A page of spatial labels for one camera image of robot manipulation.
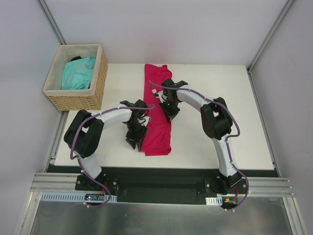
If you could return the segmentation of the pink t shirt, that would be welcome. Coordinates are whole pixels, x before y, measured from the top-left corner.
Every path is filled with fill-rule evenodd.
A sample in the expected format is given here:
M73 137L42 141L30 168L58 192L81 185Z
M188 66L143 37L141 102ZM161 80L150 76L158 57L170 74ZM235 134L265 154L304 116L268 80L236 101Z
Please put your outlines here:
M161 85L166 79L172 78L172 72L168 70L167 65L160 67L146 64L144 67L144 95L143 100L146 104L154 104L155 108L148 113L151 121L148 123L147 134L144 138L141 152L146 156L168 155L171 148L171 130L172 126L166 119L166 116L159 106L160 100L152 92L151 82Z

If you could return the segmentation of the wicker basket with liner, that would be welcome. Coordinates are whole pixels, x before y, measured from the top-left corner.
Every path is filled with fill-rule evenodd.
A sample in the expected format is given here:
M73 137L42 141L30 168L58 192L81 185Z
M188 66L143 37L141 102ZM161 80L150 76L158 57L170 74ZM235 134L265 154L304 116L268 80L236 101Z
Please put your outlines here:
M95 66L88 89L62 90L62 75L74 57L94 56ZM44 94L60 111L99 110L102 107L108 64L100 44L60 45L43 87Z

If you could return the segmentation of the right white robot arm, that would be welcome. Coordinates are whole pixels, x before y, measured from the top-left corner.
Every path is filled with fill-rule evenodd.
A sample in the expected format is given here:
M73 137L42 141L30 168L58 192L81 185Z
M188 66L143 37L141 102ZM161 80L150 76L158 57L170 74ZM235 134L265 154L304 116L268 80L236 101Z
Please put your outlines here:
M179 113L178 105L182 102L195 108L201 114L201 124L204 133L213 141L219 161L219 178L210 183L213 192L226 195L233 192L242 176L232 156L230 142L231 128L234 123L225 100L206 98L204 95L190 88L188 83L165 80L161 91L153 89L154 96L159 98L159 106L163 110L168 122Z

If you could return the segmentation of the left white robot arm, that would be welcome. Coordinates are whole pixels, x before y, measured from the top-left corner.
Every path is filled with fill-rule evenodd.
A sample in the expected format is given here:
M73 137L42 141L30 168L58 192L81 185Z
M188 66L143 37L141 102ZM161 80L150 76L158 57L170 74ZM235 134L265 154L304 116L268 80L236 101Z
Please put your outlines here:
M96 114L87 110L77 112L64 134L64 142L70 148L70 159L76 159L87 176L88 187L99 190L103 186L102 168L96 156L102 132L123 123L128 129L126 142L140 151L148 131L148 113L153 108L155 105L147 105L139 99L135 103L121 101L116 107Z

